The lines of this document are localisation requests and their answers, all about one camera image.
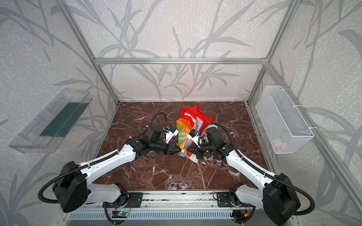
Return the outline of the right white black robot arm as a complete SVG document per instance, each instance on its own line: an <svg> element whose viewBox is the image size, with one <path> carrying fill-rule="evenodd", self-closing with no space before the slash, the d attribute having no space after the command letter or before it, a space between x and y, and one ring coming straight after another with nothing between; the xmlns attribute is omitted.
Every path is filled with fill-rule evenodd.
<svg viewBox="0 0 362 226"><path fill-rule="evenodd" d="M206 129L206 135L203 137L191 130L187 139L195 143L197 151L211 153L255 185L255 188L236 185L230 189L235 206L250 204L262 209L278 226L283 226L300 208L299 198L296 191L288 186L290 179L286 175L276 175L251 161L231 143L224 142L216 127Z"/></svg>

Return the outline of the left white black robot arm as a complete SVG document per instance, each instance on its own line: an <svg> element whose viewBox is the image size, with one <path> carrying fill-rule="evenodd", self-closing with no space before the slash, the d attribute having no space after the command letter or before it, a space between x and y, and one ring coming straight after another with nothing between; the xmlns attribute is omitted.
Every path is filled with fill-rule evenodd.
<svg viewBox="0 0 362 226"><path fill-rule="evenodd" d="M124 194L120 186L96 185L94 181L149 152L170 156L179 151L178 146L164 141L146 141L138 138L128 140L122 148L99 158L81 164L75 164L73 161L67 163L59 174L60 178L55 181L52 191L65 213L75 211L84 204L112 203Z"/></svg>

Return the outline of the rainbow striped child jacket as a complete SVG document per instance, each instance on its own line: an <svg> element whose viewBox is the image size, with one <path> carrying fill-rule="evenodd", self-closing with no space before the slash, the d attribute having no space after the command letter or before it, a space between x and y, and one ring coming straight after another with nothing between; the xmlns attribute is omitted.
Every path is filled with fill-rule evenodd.
<svg viewBox="0 0 362 226"><path fill-rule="evenodd" d="M199 131L203 126L213 122L213 119L204 115L201 109L196 105L192 107L181 107L181 116L176 121L176 129L178 130L178 143L177 146L181 149L179 155L187 157L186 148L194 144L191 139L187 138L188 133L195 129Z"/></svg>

